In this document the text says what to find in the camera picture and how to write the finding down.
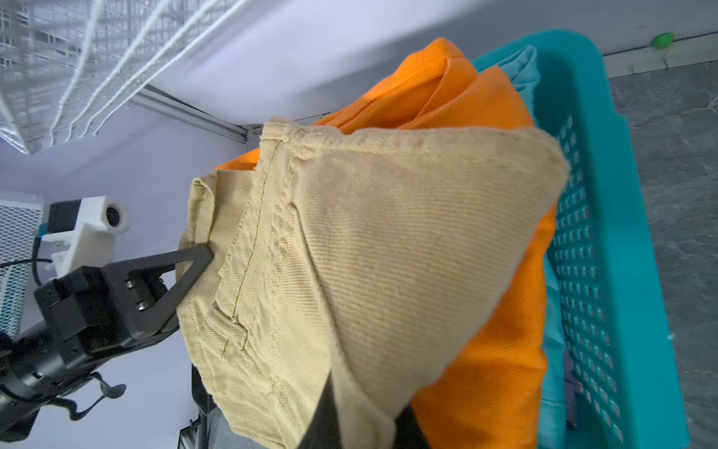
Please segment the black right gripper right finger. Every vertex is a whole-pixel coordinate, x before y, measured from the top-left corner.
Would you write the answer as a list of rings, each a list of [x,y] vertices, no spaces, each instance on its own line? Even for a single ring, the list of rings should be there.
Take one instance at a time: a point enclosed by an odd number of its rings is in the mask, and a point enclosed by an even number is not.
[[[408,405],[396,418],[396,436],[392,449],[430,449],[415,413]]]

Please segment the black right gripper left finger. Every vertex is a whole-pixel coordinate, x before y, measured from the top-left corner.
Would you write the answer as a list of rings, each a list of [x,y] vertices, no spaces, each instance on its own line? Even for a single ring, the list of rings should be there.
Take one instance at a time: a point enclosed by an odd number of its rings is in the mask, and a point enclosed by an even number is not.
[[[335,402],[332,377],[328,376],[325,387],[298,449],[342,449],[340,424]]]

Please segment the teal pants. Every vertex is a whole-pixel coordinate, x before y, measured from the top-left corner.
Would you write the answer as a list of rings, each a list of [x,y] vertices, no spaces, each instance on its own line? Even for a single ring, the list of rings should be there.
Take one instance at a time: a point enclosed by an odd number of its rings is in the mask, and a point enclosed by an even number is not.
[[[535,90],[540,83],[538,51],[528,45],[497,65],[510,79],[530,114],[535,113]],[[538,447],[563,448],[567,434],[565,389],[566,338],[561,324],[559,284],[549,258],[543,258],[546,283],[546,318],[542,350],[547,358],[547,372],[541,387]]]

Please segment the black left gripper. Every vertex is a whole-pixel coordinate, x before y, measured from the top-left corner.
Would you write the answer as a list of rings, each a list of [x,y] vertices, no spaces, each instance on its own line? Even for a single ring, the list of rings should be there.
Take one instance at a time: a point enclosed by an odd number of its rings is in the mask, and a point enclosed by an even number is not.
[[[25,440],[46,405],[80,411],[67,396],[95,380],[101,400],[121,398],[97,369],[123,353],[120,340],[152,340],[178,327],[176,310],[214,258],[208,245],[82,267],[35,291],[43,321],[1,338],[1,439]]]

